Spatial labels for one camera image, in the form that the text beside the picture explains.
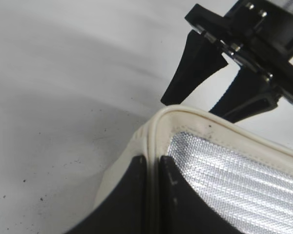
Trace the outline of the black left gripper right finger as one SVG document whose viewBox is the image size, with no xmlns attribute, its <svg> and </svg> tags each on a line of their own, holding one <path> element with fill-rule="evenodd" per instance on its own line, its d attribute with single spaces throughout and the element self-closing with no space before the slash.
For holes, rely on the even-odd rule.
<svg viewBox="0 0 293 234">
<path fill-rule="evenodd" d="M 162 234 L 237 234 L 192 189 L 173 158 L 159 160 L 159 211 Z"/>
</svg>

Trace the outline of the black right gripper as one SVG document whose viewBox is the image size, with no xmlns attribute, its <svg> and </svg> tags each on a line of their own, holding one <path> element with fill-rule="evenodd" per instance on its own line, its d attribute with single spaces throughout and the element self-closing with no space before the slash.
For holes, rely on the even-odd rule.
<svg viewBox="0 0 293 234">
<path fill-rule="evenodd" d="M 220 16 L 199 4 L 185 20 L 233 60 L 265 77 L 293 104 L 293 0 L 239 0 Z M 207 78 L 228 65 L 222 52 L 192 30 L 178 68 L 161 98 L 181 104 Z M 237 76 L 209 111 L 231 123 L 271 111 L 278 93 L 250 69 Z"/>
</svg>

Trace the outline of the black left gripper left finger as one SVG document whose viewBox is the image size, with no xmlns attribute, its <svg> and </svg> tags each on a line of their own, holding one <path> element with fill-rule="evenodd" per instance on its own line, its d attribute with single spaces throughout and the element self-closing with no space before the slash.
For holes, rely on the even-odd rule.
<svg viewBox="0 0 293 234">
<path fill-rule="evenodd" d="M 132 158 L 125 174 L 112 192 L 69 234 L 145 234 L 147 161 Z"/>
</svg>

